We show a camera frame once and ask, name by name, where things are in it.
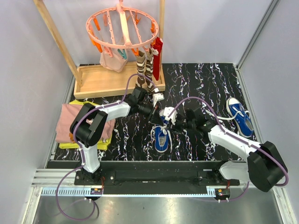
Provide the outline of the blue sneaker with white laces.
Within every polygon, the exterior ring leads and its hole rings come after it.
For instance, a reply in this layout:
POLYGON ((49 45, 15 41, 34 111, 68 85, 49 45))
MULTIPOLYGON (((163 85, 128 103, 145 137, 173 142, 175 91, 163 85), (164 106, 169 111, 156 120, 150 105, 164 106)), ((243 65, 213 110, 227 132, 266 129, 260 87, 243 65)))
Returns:
POLYGON ((168 121, 165 119, 164 110, 159 112, 159 116, 163 122, 163 125, 154 125, 151 129, 150 135, 154 138, 155 149, 159 153, 164 153, 170 148, 172 151, 172 138, 170 130, 168 129, 168 121))

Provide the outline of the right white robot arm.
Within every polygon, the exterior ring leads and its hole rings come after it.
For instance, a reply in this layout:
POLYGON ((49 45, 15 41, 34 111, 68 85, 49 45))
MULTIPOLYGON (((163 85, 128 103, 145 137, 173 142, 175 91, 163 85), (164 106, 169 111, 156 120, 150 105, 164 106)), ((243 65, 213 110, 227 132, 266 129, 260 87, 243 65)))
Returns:
POLYGON ((231 179, 250 181, 260 191, 268 192, 288 173, 272 142, 246 139, 191 109, 187 109, 184 115, 174 112, 171 124, 176 131, 191 131, 242 158, 242 162, 225 161, 212 173, 213 182, 218 185, 231 179))

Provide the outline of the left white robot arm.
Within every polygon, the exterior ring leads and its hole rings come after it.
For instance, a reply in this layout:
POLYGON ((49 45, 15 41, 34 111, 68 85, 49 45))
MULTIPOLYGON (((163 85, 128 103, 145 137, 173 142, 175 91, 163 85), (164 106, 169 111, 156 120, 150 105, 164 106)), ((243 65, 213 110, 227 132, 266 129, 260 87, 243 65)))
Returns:
POLYGON ((101 173, 97 171, 100 167, 97 143, 108 121, 138 113, 152 124, 163 125, 158 106, 143 103, 146 93, 145 89, 136 87, 131 94, 123 96, 122 100, 97 107, 87 103, 79 111, 70 126, 70 133, 79 145, 81 168, 86 171, 84 178, 89 184, 95 185, 101 179, 101 173))

